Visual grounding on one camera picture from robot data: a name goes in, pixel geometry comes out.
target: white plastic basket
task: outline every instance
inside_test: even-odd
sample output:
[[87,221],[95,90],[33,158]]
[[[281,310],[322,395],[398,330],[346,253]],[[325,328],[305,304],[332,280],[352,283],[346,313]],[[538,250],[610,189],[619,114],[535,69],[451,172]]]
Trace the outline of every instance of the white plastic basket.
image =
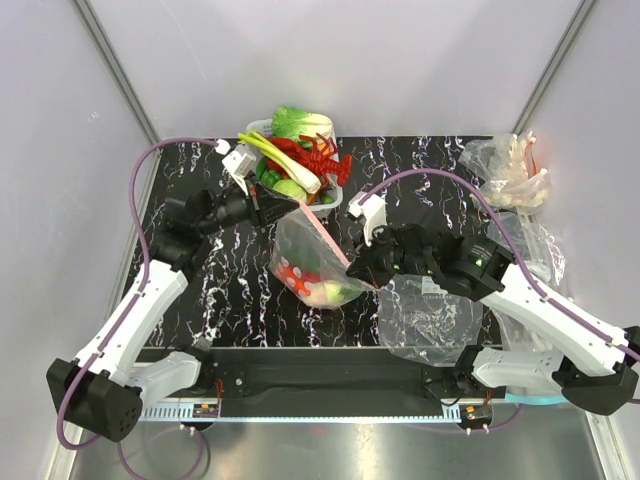
[[[255,120],[251,122],[249,125],[247,125],[247,130],[255,130],[256,132],[264,135],[265,137],[270,137],[273,135],[270,118],[266,120]],[[333,138],[334,142],[336,141],[335,132],[331,133],[331,138]],[[262,153],[260,153],[260,151],[256,147],[254,147],[253,145],[251,145],[250,147],[253,153],[256,154],[256,157],[258,158],[258,160],[262,158]],[[333,156],[333,158],[336,162],[340,161],[340,158],[337,153]],[[327,187],[327,194],[331,195],[331,197],[334,199],[333,202],[309,205],[309,208],[311,209],[311,211],[318,218],[326,217],[327,215],[329,215],[329,212],[331,212],[331,210],[333,210],[334,208],[336,208],[338,205],[342,203],[342,187],[338,187],[337,185],[334,184],[334,182],[335,182],[335,179]]]

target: white wall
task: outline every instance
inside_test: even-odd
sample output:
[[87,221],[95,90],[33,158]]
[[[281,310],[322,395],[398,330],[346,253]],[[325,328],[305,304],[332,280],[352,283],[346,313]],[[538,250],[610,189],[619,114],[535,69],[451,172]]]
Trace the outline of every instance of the white wall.
[[344,135],[510,130],[578,0],[91,0],[162,137],[281,103]]
[[[622,327],[640,324],[638,19],[637,0],[599,2],[531,122],[576,302]],[[640,473],[640,407],[616,418]]]
[[45,373],[104,322],[145,147],[68,0],[0,2],[0,465],[42,478]]

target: ziplock bag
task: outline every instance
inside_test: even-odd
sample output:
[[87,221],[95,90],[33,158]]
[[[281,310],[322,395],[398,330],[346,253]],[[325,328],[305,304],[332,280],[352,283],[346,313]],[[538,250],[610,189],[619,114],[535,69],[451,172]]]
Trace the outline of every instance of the ziplock bag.
[[349,261],[309,207],[278,221],[269,269],[310,307],[338,308],[373,287],[346,275]]

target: black marble table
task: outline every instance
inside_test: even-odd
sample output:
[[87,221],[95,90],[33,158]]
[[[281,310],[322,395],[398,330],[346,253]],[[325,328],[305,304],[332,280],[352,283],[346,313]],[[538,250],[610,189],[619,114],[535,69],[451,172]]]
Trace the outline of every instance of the black marble table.
[[[457,162],[464,145],[474,138],[340,138],[341,155],[354,157],[353,173],[344,187],[342,205],[322,222],[347,257],[353,258],[352,237],[358,230],[345,216],[350,198],[390,175],[418,167],[446,169],[477,185],[478,179]],[[221,160],[221,155],[199,144],[164,149],[144,216],[150,242],[162,221],[166,196],[179,190],[195,193],[205,187],[220,191],[231,182]],[[438,177],[405,179],[387,190],[386,200],[391,225],[421,223],[469,234],[483,231],[488,222],[466,192]],[[273,238],[274,231],[272,227],[267,237]],[[365,293],[333,311],[305,306],[269,272],[269,238],[248,223],[212,236],[204,269],[166,312],[147,346],[191,343],[201,336],[217,347],[379,345],[375,293]],[[137,250],[129,283],[139,265]],[[492,343],[497,332],[486,310],[479,342]]]

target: red lobster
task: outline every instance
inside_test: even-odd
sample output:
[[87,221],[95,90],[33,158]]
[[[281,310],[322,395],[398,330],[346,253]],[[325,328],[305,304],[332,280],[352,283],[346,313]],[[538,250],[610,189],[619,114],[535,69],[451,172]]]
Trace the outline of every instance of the red lobster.
[[318,137],[325,143],[324,148],[320,150],[315,138],[307,137],[306,135],[300,135],[300,140],[310,142],[313,145],[311,151],[305,150],[293,140],[288,138],[274,137],[270,141],[276,148],[282,150],[291,159],[298,162],[303,167],[315,175],[324,177],[324,183],[322,187],[325,188],[329,184],[327,175],[332,173],[337,176],[338,186],[342,187],[351,175],[351,166],[353,164],[353,157],[351,155],[345,155],[342,157],[342,161],[336,162],[333,155],[338,153],[338,146],[334,142],[333,138],[327,140],[322,135],[318,134]]

